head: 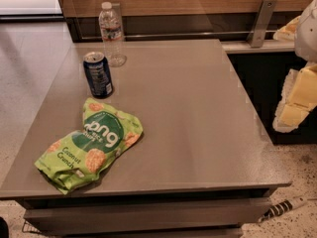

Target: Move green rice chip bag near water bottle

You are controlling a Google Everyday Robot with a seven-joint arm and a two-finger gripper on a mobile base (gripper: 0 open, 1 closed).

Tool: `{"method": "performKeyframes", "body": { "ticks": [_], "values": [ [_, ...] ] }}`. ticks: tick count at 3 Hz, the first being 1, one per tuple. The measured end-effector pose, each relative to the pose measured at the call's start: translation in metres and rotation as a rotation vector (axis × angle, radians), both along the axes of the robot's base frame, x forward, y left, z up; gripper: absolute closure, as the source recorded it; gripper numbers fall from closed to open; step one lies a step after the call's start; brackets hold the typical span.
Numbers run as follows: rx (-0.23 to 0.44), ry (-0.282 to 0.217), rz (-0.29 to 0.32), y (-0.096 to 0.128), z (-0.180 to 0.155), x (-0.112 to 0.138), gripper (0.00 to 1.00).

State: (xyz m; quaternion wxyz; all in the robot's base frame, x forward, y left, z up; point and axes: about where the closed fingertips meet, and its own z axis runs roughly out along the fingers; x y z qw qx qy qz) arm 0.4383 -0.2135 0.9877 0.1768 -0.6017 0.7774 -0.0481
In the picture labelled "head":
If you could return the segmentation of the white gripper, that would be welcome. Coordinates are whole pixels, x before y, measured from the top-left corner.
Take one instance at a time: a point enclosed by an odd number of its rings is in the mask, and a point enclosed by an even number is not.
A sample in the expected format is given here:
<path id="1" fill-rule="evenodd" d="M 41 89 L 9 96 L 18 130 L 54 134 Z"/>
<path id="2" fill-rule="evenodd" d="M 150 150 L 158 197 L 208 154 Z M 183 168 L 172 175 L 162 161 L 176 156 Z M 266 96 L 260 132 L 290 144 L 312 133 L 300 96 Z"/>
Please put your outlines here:
<path id="1" fill-rule="evenodd" d="M 313 0 L 301 16 L 278 29 L 273 38 L 293 41 L 298 57 L 308 61 L 301 70 L 291 69 L 285 78 L 272 127 L 289 133 L 299 127 L 317 106 L 317 0 Z"/>

